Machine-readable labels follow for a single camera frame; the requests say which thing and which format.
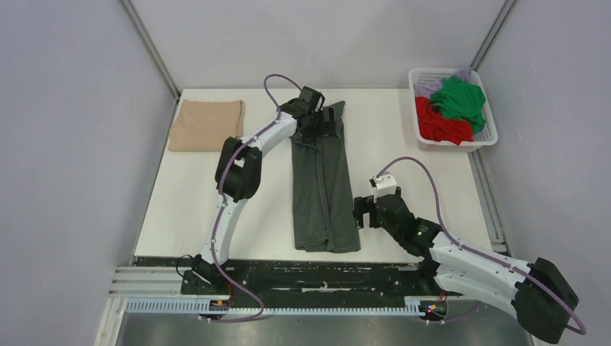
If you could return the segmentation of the dark grey t shirt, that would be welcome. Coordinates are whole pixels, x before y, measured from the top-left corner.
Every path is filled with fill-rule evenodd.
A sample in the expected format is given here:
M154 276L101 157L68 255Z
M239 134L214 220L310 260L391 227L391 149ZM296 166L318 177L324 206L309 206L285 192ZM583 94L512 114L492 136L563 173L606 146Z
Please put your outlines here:
M345 146L345 101L324 108L336 118L337 137L306 143L293 136L294 247L306 252L361 250Z

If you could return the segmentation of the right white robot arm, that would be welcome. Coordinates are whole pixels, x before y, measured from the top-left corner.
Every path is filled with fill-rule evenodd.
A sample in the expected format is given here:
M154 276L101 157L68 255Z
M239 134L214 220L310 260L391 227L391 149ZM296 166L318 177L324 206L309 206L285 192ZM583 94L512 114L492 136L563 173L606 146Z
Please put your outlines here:
M579 298L560 270L541 257L534 262L506 257L448 236L441 225L416 217L401 193L354 199L358 228L384 229L401 248L422 261L418 289L457 293L494 306L514 317L532 336L559 343L569 328Z

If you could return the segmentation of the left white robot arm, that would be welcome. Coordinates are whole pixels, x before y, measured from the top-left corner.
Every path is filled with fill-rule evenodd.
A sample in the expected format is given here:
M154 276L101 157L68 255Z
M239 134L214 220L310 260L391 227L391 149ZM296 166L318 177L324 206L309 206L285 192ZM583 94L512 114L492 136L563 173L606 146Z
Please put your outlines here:
M264 157L279 143L298 134L307 140L337 134L335 116L324 110L325 97L310 87L298 97L276 106L276 115L262 128L243 138L227 138L215 172L219 194L217 215L208 240L183 274L186 294L219 294L229 281L222 265L238 219L259 189Z

